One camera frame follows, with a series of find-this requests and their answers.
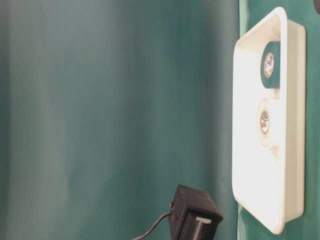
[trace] green roll of tape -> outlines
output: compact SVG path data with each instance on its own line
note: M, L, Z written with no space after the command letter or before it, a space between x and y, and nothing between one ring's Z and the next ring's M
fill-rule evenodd
M260 68L261 81L266 89L280 87L280 42L270 41L265 46Z

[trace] black plug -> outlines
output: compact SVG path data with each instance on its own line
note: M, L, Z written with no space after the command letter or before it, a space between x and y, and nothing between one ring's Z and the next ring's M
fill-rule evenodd
M223 217L203 191L178 185L168 218L172 240L212 240Z

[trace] white plastic tray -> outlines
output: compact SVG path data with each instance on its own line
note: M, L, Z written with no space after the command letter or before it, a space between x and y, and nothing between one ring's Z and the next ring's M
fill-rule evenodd
M266 44L280 41L280 88L261 83ZM280 141L257 137L263 98L279 99ZM241 37L233 55L232 189L237 202L272 233L303 214L305 192L306 31L275 8Z

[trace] tape roll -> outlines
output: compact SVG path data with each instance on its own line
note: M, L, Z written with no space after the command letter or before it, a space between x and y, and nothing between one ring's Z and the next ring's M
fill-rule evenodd
M265 46L262 58L260 75L266 89L280 87L280 42L270 41Z
M258 107L257 134L264 147L278 147L280 142L280 100L264 98Z

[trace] wire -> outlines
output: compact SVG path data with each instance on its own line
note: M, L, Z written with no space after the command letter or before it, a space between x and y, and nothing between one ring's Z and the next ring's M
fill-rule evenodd
M152 226L150 227L150 229L143 235L137 236L136 238L132 239L132 240L140 240L140 239L144 239L146 236L148 236L155 228L156 226L161 222L162 219L164 219L165 217L168 217L171 215L171 211L162 214L155 222L154 224L152 224Z

